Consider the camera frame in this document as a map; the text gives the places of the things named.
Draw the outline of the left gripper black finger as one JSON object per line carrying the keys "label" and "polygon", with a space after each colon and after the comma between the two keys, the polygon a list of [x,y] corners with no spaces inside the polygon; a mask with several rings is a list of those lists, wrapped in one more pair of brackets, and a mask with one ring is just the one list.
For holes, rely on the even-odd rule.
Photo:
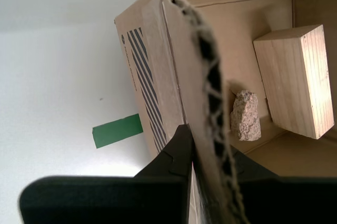
{"label": "left gripper black finger", "polygon": [[188,223],[194,140],[180,125],[133,177],[46,177],[20,195],[24,223]]}
{"label": "left gripper black finger", "polygon": [[250,223],[336,223],[335,178],[281,177],[231,150]]}

